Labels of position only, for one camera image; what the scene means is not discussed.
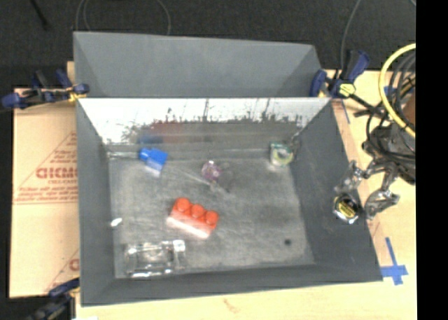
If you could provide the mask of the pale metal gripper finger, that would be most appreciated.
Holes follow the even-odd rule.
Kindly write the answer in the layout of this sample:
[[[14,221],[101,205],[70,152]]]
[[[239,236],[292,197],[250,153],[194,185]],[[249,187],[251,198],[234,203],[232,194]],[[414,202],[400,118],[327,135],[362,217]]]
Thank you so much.
[[[346,193],[357,190],[360,184],[371,176],[371,169],[361,169],[356,161],[352,160],[349,162],[348,168],[340,181],[340,190]]]
[[[367,219],[373,220],[378,213],[397,205],[400,196],[391,190],[391,185],[397,178],[398,173],[395,169],[384,171],[384,177],[380,188],[372,192],[365,202],[364,210]]]

